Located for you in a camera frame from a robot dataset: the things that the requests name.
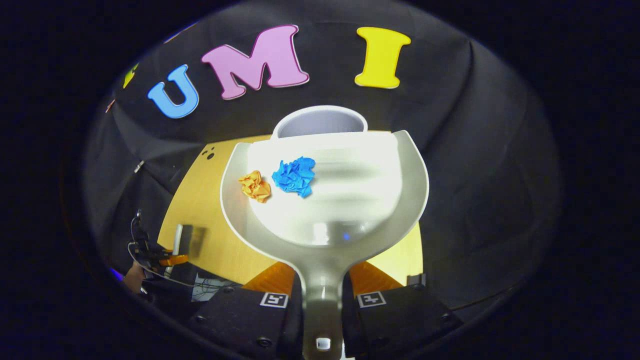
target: dustpan handle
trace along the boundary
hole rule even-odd
[[[342,311],[339,283],[310,285],[303,301],[303,355],[306,360],[342,357]]]

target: crumpled paper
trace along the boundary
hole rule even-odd
[[[242,184],[242,192],[250,198],[258,200],[258,202],[265,203],[271,195],[271,185],[262,180],[258,170],[240,178],[238,181]]]
[[[288,164],[281,160],[280,168],[273,173],[271,178],[285,192],[296,192],[304,199],[311,194],[309,182],[316,175],[311,171],[311,168],[315,165],[315,160],[304,156]]]

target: blue crumpled paper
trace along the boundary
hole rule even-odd
[[[296,192],[304,199],[311,194],[309,183],[316,175],[311,171],[311,168],[315,165],[315,160],[304,156],[288,164],[281,160],[280,168],[273,173],[271,178],[276,183],[276,186],[285,192]]]

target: yellow letter i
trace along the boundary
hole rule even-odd
[[[373,88],[393,89],[400,85],[396,65],[402,45],[411,43],[405,34],[382,28],[358,28],[358,35],[367,41],[364,70],[355,78],[356,84]]]

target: white cup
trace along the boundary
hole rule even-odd
[[[285,116],[273,130],[271,139],[292,136],[366,132],[364,117],[348,108],[319,105],[303,108]]]

